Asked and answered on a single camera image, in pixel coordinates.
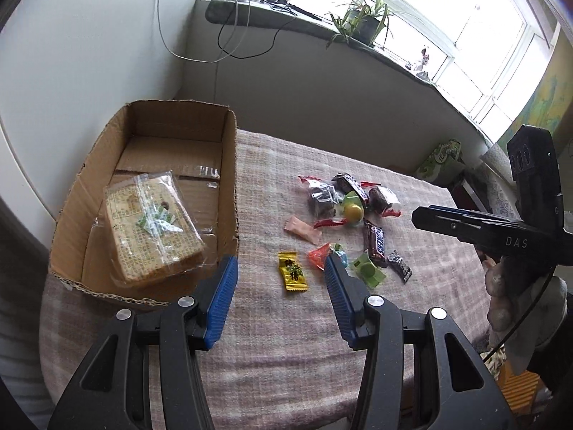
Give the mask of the gloved right hand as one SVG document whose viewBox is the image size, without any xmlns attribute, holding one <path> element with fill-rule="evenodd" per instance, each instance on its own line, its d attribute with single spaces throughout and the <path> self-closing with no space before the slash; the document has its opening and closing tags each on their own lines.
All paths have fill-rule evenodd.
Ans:
<svg viewBox="0 0 573 430">
<path fill-rule="evenodd" d="M 533 364 L 535 353 L 550 346 L 565 322 L 567 284 L 556 276 L 549 282 L 541 277 L 523 293 L 511 294 L 509 283 L 523 281 L 529 266 L 509 257 L 498 263 L 488 257 L 483 266 L 487 294 L 491 297 L 487 312 L 491 343 L 505 345 L 513 372 L 521 374 Z"/>
</svg>

